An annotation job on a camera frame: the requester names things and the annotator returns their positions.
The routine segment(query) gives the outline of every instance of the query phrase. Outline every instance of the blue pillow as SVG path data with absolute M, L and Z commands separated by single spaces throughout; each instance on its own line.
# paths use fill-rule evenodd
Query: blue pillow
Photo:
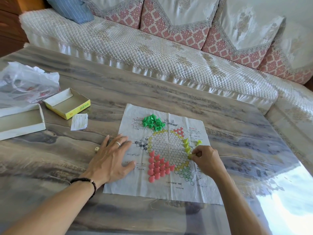
M 82 0 L 47 0 L 61 16 L 78 24 L 92 21 L 94 15 Z

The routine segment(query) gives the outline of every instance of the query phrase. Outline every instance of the game board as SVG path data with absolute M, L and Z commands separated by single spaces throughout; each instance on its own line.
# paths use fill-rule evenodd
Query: game board
M 166 124 L 162 130 L 143 127 L 143 118 L 151 114 L 157 115 Z M 185 152 L 183 140 L 186 138 L 191 151 L 198 140 L 202 141 L 202 145 L 210 145 L 202 121 L 127 104 L 119 133 L 127 135 L 133 142 L 123 163 L 135 160 L 136 168 L 124 179 L 106 184 L 104 193 L 223 204 L 214 181 L 204 175 Z M 172 173 L 154 183 L 149 182 L 147 174 L 149 153 L 152 151 L 165 162 L 169 161 L 169 165 L 175 165 Z

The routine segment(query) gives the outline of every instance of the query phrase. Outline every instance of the lace trim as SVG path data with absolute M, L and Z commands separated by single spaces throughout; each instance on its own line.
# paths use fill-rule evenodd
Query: lace trim
M 308 65 L 308 66 L 304 66 L 304 67 L 298 67 L 298 68 L 292 68 L 287 56 L 285 55 L 285 53 L 283 52 L 283 50 L 280 47 L 285 28 L 286 28 L 286 19 L 283 20 L 283 23 L 280 25 L 280 27 L 278 29 L 276 37 L 273 41 L 273 50 L 278 52 L 283 64 L 286 67 L 286 70 L 289 73 L 297 74 L 299 71 L 311 70 L 313 68 L 312 65 Z
M 299 159 L 299 161 L 305 166 L 305 168 L 313 175 L 313 164 L 296 148 L 296 146 L 274 125 L 273 122 L 265 115 L 265 118 L 270 123 L 270 125 L 274 128 L 276 133 L 283 139 L 292 153 Z
M 223 7 L 225 4 L 226 0 L 221 0 L 219 2 L 219 8 L 216 11 L 215 18 L 213 19 L 212 25 L 217 29 L 217 31 L 221 34 L 221 38 L 225 41 L 225 45 L 229 49 L 230 52 L 232 52 L 232 57 L 234 56 L 240 56 L 240 55 L 249 55 L 252 54 L 256 51 L 262 51 L 264 49 L 268 49 L 271 45 L 271 42 L 262 44 L 259 46 L 251 47 L 251 48 L 246 48 L 246 49 L 240 49 L 237 50 L 236 47 L 233 45 L 233 43 L 230 41 L 228 38 L 227 34 L 225 33 L 224 29 L 221 27 L 220 24 L 220 18 L 223 12 Z
M 180 81 L 188 81 L 192 84 L 196 84 L 198 86 L 204 86 L 204 87 L 209 87 L 210 89 L 213 89 L 213 90 L 222 90 L 224 92 L 231 92 L 231 93 L 235 93 L 235 94 L 239 94 L 239 95 L 244 95 L 244 96 L 248 96 L 248 97 L 252 97 L 252 98 L 255 98 L 255 99 L 261 99 L 261 100 L 265 100 L 267 102 L 270 102 L 271 105 L 276 101 L 277 97 L 272 100 L 272 99 L 269 99 L 269 98 L 265 98 L 265 97 L 262 97 L 262 96 L 255 96 L 255 95 L 252 95 L 252 94 L 245 94 L 245 93 L 242 93 L 242 92 L 239 92 L 239 91 L 234 91 L 234 90 L 228 90 L 228 89 L 224 89 L 224 88 L 221 88 L 221 87 L 215 87 L 215 86 L 211 86 L 209 84 L 203 84 L 203 83 L 200 83 L 200 82 L 197 82 L 197 81 L 193 81 L 193 80 L 190 80 L 188 78 L 184 78 L 184 77 L 180 77 L 180 76 L 177 76 L 177 75 L 173 75 L 172 73 L 167 73 L 167 72 L 161 72 L 161 71 L 158 71 L 158 70 L 155 70 L 154 68 L 151 68 L 151 67 L 145 67 L 143 65 L 140 65 L 140 64 L 136 64 L 136 63 L 131 63 L 131 62 L 127 62 L 127 61 L 124 61 L 124 60 L 120 60 L 120 59 L 116 59 L 112 56 L 110 56 L 109 54 L 107 55 L 103 55 L 103 54 L 100 54 L 100 53 L 97 53 L 95 51 L 91 51 L 91 50 L 87 50 L 87 49 L 83 49 L 83 48 L 80 48 L 78 46 L 75 46 L 71 43 L 68 43 L 68 42 L 64 42 L 62 40 L 59 40 L 55 37 L 52 37 L 52 36 L 48 36 L 48 35 L 45 35 L 45 34 L 42 34 L 42 33 L 36 33 L 35 31 L 33 30 L 30 30 L 26 27 L 23 27 L 24 31 L 27 31 L 29 33 L 32 33 L 34 35 L 37 35 L 39 37 L 44 37 L 44 38 L 47 38 L 47 39 L 53 39 L 56 43 L 60 43 L 60 44 L 63 44 L 64 46 L 69 46 L 69 47 L 74 47 L 76 48 L 78 51 L 82 51 L 82 52 L 85 52 L 85 53 L 88 53 L 88 54 L 91 54 L 91 55 L 96 55 L 98 57 L 103 57 L 105 59 L 109 59 L 109 60 L 113 60 L 117 63 L 124 63 L 124 64 L 127 64 L 127 65 L 130 65 L 132 67 L 135 67 L 135 68 L 141 68 L 141 69 L 145 69 L 145 70 L 150 70 L 154 73 L 157 73 L 157 74 L 160 74 L 161 76 L 166 76 L 166 77 L 171 77 L 175 80 L 180 80 Z
M 165 27 L 167 28 L 168 33 L 172 33 L 172 32 L 178 33 L 178 32 L 182 32 L 182 31 L 184 31 L 184 32 L 185 31 L 194 31 L 196 29 L 202 29 L 204 27 L 211 27 L 212 21 L 213 21 L 213 18 L 214 18 L 214 15 L 216 13 L 218 3 L 219 3 L 219 0 L 217 0 L 211 16 L 208 19 L 206 19 L 205 21 L 199 21 L 199 22 L 194 22 L 194 23 L 185 24 L 185 25 L 173 26 L 171 24 L 170 19 L 166 15 L 165 11 L 161 7 L 159 1 L 158 0 L 150 0 L 150 1 L 153 3 L 154 8 L 159 12 L 163 22 L 165 23 Z
M 120 13 L 121 11 L 124 11 L 125 9 L 129 9 L 129 6 L 137 6 L 140 3 L 143 3 L 143 0 L 125 0 L 123 2 L 120 2 L 119 4 L 109 7 L 106 10 L 100 10 L 95 3 L 93 3 L 91 0 L 82 0 L 88 5 L 88 7 L 95 13 L 96 16 L 99 16 L 101 18 L 105 18 L 107 16 L 114 15 L 116 13 Z

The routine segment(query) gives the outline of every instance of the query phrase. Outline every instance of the sofa cushion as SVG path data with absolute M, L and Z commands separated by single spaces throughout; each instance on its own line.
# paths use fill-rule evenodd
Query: sofa cushion
M 38 47 L 252 103 L 263 113 L 278 96 L 262 72 L 97 16 L 77 25 L 45 9 L 20 21 Z
M 75 21 L 85 23 L 94 19 L 93 14 L 81 0 L 47 0 L 60 15 Z
M 286 20 L 258 69 L 306 83 L 313 76 L 313 32 Z
M 143 0 L 84 0 L 93 14 L 139 29 Z
M 239 0 L 221 0 L 202 51 L 257 68 L 283 17 Z
M 201 49 L 218 0 L 145 0 L 140 30 Z
M 279 92 L 266 117 L 313 176 L 313 92 L 270 74 L 265 78 Z

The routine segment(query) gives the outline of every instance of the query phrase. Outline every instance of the ring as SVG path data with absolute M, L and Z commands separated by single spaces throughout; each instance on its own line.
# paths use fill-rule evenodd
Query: ring
M 117 143 L 119 145 L 119 147 L 120 147 L 120 143 L 119 142 L 114 142 L 114 143 Z

